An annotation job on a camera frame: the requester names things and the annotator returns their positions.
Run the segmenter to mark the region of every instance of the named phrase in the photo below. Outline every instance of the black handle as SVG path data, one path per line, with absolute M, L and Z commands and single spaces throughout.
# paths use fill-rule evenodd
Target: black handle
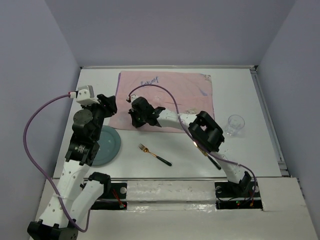
M 212 157 L 208 156 L 208 159 L 210 159 L 210 161 L 215 165 L 215 167 L 218 170 L 221 170 L 221 166 L 215 160 L 213 160 Z
M 172 166 L 171 162 L 168 162 L 167 160 L 164 160 L 162 157 L 156 156 L 157 159 L 159 159 L 161 162 L 167 164 L 168 166 Z

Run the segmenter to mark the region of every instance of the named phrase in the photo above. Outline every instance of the fork handle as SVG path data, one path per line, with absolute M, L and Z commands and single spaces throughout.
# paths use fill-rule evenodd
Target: fork handle
M 172 166 L 172 163 L 167 161 L 167 160 L 164 160 L 162 157 L 159 157 L 159 156 L 156 156 L 157 159 L 159 159 L 161 162 L 167 164 L 168 166 Z

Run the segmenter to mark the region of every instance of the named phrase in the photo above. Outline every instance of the blue plate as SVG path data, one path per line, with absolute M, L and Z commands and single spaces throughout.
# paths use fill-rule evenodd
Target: blue plate
M 95 156 L 92 166 L 97 167 L 109 163 L 118 154 L 121 146 L 119 133 L 110 126 L 102 126 L 100 148 Z

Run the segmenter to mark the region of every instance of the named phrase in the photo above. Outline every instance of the clear glass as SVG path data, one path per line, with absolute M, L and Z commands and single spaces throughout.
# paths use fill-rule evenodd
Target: clear glass
M 235 136 L 245 126 L 245 120 L 239 115 L 231 115 L 228 118 L 228 124 L 225 127 L 225 133 L 229 136 Z

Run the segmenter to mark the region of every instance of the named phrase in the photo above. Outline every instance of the pink towel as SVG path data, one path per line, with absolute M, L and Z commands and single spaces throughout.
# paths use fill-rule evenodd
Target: pink towel
M 181 130 L 170 127 L 157 127 L 148 124 L 140 128 L 132 126 L 131 116 L 128 114 L 131 104 L 126 99 L 132 89 L 144 84 L 154 84 L 166 88 L 174 96 L 181 114 L 198 114 L 200 111 L 206 111 L 214 118 L 210 75 L 166 71 L 122 71 L 119 74 L 115 93 L 118 111 L 110 118 L 110 127 L 123 130 L 182 133 Z M 132 94 L 146 98 L 154 108 L 165 107 L 176 111 L 171 97 L 158 87 L 141 87 Z

